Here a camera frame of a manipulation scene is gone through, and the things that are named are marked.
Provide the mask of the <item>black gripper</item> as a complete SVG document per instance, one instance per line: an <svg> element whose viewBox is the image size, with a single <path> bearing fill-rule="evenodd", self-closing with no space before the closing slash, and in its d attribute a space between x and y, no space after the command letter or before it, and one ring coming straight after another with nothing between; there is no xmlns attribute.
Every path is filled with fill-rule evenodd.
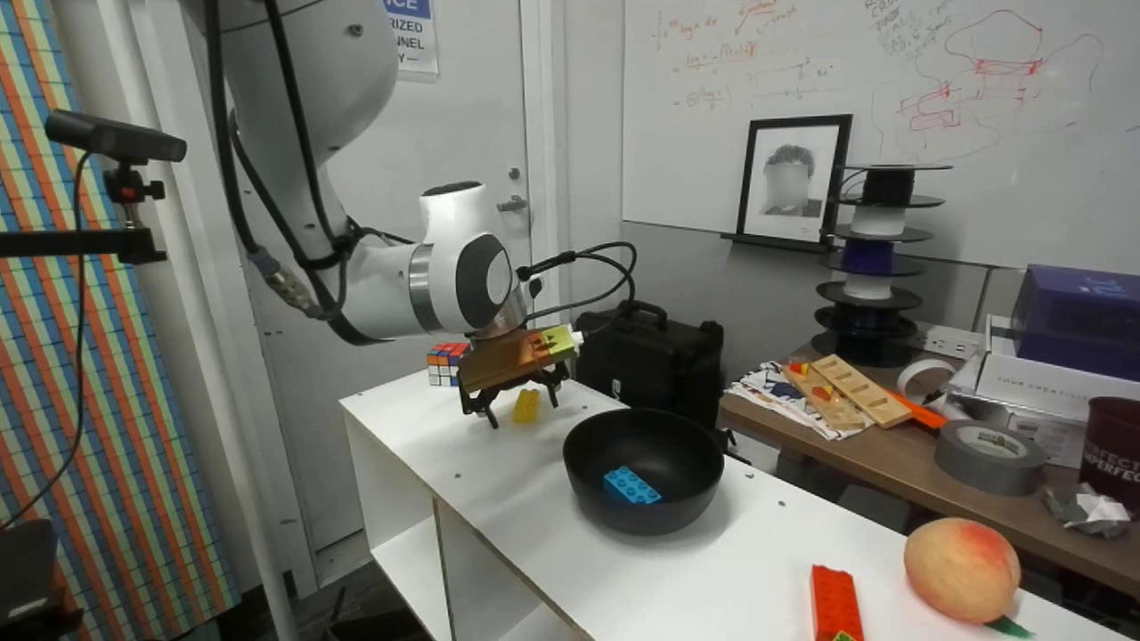
<svg viewBox="0 0 1140 641"><path fill-rule="evenodd" d="M459 364L459 409L478 412L487 428L498 432L498 416L491 409L491 390L513 390L519 377L537 374L537 385L548 394L548 407L561 409L561 390L570 381L570 367L563 359L576 355L583 335L573 323L548 329L519 329L498 340L481 340Z"/></svg>

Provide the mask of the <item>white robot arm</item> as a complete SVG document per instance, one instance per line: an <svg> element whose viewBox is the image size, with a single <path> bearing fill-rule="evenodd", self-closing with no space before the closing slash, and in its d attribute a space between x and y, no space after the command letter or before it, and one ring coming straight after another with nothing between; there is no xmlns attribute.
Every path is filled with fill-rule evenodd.
<svg viewBox="0 0 1140 641"><path fill-rule="evenodd" d="M516 0L181 0L233 228L347 347L448 335L459 407L561 390L534 256L498 209L523 153Z"/></svg>

